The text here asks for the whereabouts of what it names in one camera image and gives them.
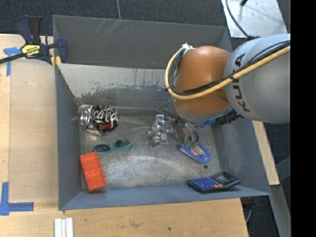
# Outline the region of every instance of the orange block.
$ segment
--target orange block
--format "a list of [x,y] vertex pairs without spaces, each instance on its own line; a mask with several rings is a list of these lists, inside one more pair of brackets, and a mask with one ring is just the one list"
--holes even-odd
[[96,152],[81,155],[80,164],[88,191],[95,191],[106,186],[107,182]]

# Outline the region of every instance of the coca-cola logo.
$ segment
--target coca-cola logo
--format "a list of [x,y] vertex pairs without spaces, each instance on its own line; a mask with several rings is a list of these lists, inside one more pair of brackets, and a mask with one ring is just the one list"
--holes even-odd
[[109,123],[117,119],[117,111],[113,108],[95,107],[91,110],[91,118],[97,123]]

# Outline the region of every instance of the teal sunglasses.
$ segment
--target teal sunglasses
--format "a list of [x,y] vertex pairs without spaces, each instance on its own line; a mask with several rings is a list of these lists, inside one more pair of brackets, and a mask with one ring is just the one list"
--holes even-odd
[[129,139],[121,139],[115,141],[113,147],[107,145],[107,144],[100,144],[93,148],[95,152],[97,152],[99,155],[107,154],[111,152],[112,150],[122,150],[125,148],[130,148],[132,146],[132,143]]

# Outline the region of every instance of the gray bin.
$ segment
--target gray bin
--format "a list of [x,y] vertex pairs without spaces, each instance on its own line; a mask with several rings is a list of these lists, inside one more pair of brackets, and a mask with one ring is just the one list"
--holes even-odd
[[[151,148],[147,131],[157,108],[169,99],[164,72],[170,57],[188,43],[211,45],[229,52],[225,27],[53,16],[54,38],[65,38],[67,63],[56,67],[59,209],[189,202],[266,196],[271,190],[252,121],[199,128],[211,160],[200,164],[168,145]],[[79,106],[118,109],[119,125],[100,136],[79,125]],[[129,149],[99,156],[107,185],[89,193],[79,156],[99,143],[128,137]],[[224,192],[200,194],[186,184],[191,177],[227,171],[241,184]]]

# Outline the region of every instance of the crushed soda can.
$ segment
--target crushed soda can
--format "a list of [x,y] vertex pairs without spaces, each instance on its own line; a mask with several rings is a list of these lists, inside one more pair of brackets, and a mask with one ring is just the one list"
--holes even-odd
[[88,132],[106,135],[119,125],[118,112],[113,107],[84,105],[80,110],[80,124]]

